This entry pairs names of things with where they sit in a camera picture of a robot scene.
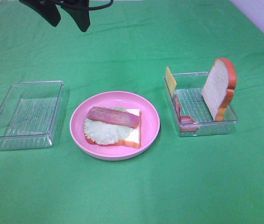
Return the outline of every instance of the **black cable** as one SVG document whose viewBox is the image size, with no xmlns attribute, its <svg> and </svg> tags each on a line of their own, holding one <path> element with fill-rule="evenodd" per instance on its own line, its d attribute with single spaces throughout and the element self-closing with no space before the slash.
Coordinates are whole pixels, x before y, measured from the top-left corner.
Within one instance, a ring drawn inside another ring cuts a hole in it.
<svg viewBox="0 0 264 224">
<path fill-rule="evenodd" d="M 69 5 L 69 4 L 63 3 L 60 0 L 50 0 L 50 1 L 59 5 L 59 6 L 70 8 L 70 9 L 93 11 L 93 10 L 99 10 L 99 9 L 103 9 L 103 8 L 107 8 L 107 7 L 111 6 L 113 4 L 114 0 L 110 0 L 110 2 L 105 4 L 105 5 L 95 6 L 95 7 L 74 6 L 74 5 Z"/>
</svg>

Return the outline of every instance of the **pink plate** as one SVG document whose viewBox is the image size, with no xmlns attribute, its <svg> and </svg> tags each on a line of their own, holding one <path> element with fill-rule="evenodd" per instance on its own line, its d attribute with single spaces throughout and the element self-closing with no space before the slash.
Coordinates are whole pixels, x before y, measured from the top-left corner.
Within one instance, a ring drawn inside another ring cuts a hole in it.
<svg viewBox="0 0 264 224">
<path fill-rule="evenodd" d="M 83 134 L 83 121 L 93 106 L 138 108 L 141 110 L 141 147 L 99 146 L 89 144 Z M 76 144 L 87 154 L 102 160 L 126 160 L 144 152 L 158 135 L 160 119 L 155 107 L 145 98 L 131 92 L 111 91 L 97 94 L 82 102 L 74 111 L 70 131 Z"/>
</svg>

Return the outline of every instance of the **toy bread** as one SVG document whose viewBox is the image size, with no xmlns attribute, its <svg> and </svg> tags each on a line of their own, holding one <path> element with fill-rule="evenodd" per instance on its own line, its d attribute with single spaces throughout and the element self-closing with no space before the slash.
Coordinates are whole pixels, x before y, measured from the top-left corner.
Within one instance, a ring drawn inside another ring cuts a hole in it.
<svg viewBox="0 0 264 224">
<path fill-rule="evenodd" d="M 233 63 L 227 58 L 217 58 L 201 92 L 214 121 L 223 120 L 234 97 L 236 82 Z"/>
</svg>

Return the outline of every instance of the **bread slice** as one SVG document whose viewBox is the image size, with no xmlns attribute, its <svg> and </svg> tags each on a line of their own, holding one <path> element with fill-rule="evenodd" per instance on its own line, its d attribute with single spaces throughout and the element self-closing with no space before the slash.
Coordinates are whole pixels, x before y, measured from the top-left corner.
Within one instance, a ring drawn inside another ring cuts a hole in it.
<svg viewBox="0 0 264 224">
<path fill-rule="evenodd" d="M 141 110 L 140 109 L 126 109 L 129 113 L 132 113 L 137 116 L 141 116 Z M 124 140 L 120 140 L 114 144 L 109 144 L 109 145 L 102 145 L 102 146 L 127 146 L 127 147 L 133 147 L 133 148 L 140 148 L 141 143 L 140 143 L 140 138 L 141 138 L 141 119 L 136 128 L 134 128 L 129 136 L 125 138 Z M 96 144 L 92 139 L 88 139 L 85 137 L 86 141 L 92 145 Z"/>
<path fill-rule="evenodd" d="M 234 97 L 236 81 L 233 63 L 227 58 L 217 58 L 201 92 L 214 121 L 223 120 Z"/>
</svg>

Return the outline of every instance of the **black clamp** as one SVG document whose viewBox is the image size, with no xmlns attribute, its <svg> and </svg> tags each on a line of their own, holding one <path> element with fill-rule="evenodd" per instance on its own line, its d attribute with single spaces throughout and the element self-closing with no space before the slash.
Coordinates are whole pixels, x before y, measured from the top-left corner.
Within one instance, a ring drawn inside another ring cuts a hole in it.
<svg viewBox="0 0 264 224">
<path fill-rule="evenodd" d="M 56 5 L 60 5 L 74 19 L 82 32 L 87 31 L 90 26 L 89 11 L 107 8 L 113 4 L 109 3 L 96 7 L 89 7 L 90 0 L 19 0 L 40 14 L 47 22 L 56 27 L 61 20 Z"/>
</svg>

